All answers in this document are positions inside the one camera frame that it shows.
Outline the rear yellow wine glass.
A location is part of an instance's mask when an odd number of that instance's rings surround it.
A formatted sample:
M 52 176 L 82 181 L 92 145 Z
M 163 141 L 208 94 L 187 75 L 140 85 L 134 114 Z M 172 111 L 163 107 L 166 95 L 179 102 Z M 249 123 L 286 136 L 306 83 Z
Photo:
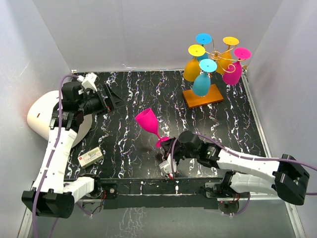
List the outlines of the rear yellow wine glass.
M 230 64 L 233 63 L 231 50 L 233 50 L 238 44 L 239 40 L 235 37 L 227 36 L 223 38 L 223 42 L 227 45 L 227 50 L 217 55 L 217 73 L 225 74 Z

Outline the pink wine glass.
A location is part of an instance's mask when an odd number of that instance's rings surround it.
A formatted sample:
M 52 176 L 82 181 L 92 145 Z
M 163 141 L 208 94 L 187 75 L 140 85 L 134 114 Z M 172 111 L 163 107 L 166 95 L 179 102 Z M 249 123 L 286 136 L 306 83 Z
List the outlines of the pink wine glass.
M 246 48 L 236 48 L 234 55 L 238 59 L 236 62 L 230 64 L 223 75 L 223 81 L 228 85 L 236 85 L 242 75 L 241 61 L 247 60 L 252 56 L 252 53 Z
M 161 143 L 165 142 L 169 139 L 168 136 L 161 137 L 159 134 L 159 122 L 151 108 L 147 108 L 137 114 L 135 117 L 136 122 L 140 125 L 142 129 L 145 131 L 152 133 L 158 137 L 158 141 L 156 142 L 156 147 L 160 148 Z

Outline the blue wine glass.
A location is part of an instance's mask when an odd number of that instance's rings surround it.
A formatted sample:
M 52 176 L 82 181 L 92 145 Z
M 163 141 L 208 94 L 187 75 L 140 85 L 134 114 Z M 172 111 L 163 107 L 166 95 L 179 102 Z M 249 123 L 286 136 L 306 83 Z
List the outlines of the blue wine glass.
M 203 59 L 199 62 L 202 73 L 196 77 L 192 90 L 195 95 L 203 97 L 207 95 L 211 86 L 209 73 L 216 71 L 217 64 L 212 59 Z
M 207 33 L 200 33 L 196 36 L 196 42 L 201 46 L 209 44 L 212 42 L 212 36 Z M 202 56 L 197 57 L 198 61 L 208 58 L 208 53 L 204 53 Z

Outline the small cardboard box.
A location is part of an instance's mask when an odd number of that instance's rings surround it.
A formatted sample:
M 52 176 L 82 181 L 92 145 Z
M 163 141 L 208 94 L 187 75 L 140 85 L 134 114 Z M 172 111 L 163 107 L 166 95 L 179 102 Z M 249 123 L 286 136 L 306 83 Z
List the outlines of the small cardboard box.
M 99 147 L 96 147 L 85 154 L 78 157 L 79 164 L 82 168 L 86 168 L 103 158 L 102 151 Z

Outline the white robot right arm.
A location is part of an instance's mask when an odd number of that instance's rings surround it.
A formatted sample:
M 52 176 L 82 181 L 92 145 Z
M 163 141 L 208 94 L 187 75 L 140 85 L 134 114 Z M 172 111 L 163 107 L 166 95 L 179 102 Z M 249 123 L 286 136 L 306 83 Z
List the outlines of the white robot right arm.
M 266 193 L 293 205 L 303 205 L 310 174 L 293 156 L 266 158 L 234 151 L 206 136 L 185 131 L 166 148 L 176 163 L 195 158 L 207 168 L 225 170 L 220 184 L 206 191 L 231 197 L 241 193 Z

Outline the white round container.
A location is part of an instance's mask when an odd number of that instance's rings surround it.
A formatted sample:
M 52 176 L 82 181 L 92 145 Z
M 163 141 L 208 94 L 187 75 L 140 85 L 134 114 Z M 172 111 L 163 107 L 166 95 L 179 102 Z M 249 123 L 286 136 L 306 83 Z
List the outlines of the white round container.
M 30 108 L 27 114 L 29 127 L 46 141 L 49 139 L 49 124 L 54 106 L 58 104 L 58 90 L 50 91 L 41 96 Z M 72 144 L 75 147 L 89 132 L 92 126 L 92 115 L 84 116 L 77 137 Z

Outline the yellow wine glass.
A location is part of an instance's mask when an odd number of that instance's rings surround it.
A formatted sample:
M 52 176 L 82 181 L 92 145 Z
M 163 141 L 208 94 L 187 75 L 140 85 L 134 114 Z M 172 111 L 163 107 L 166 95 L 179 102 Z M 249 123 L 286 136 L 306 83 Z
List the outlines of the yellow wine glass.
M 227 50 L 217 55 L 217 73 L 225 74 L 230 64 L 233 63 L 231 50 L 233 50 L 238 44 L 239 40 L 235 37 L 227 36 L 223 38 L 223 42 L 227 45 Z
M 198 57 L 205 54 L 206 50 L 203 46 L 194 44 L 188 48 L 188 53 L 193 57 L 185 66 L 183 77 L 187 81 L 194 82 L 196 77 L 200 75 L 201 68 L 199 66 Z

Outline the left yellow wine glass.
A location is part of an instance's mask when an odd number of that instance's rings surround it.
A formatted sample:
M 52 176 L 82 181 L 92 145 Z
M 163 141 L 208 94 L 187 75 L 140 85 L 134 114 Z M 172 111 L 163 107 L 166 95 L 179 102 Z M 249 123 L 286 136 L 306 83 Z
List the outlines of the left yellow wine glass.
M 183 77 L 187 81 L 194 82 L 196 77 L 200 75 L 201 68 L 199 66 L 198 57 L 205 54 L 206 50 L 203 46 L 194 44 L 188 48 L 188 53 L 193 57 L 185 66 Z

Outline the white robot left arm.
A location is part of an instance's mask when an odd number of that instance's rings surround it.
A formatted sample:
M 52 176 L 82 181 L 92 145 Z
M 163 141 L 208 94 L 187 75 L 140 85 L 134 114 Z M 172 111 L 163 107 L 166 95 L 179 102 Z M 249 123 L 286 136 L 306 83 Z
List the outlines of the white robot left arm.
M 83 197 L 105 197 L 99 175 L 83 174 L 65 182 L 71 149 L 91 127 L 90 115 L 107 114 L 124 106 L 123 100 L 105 83 L 72 81 L 39 98 L 27 115 L 29 126 L 48 142 L 37 178 L 22 202 L 34 216 L 69 218 Z

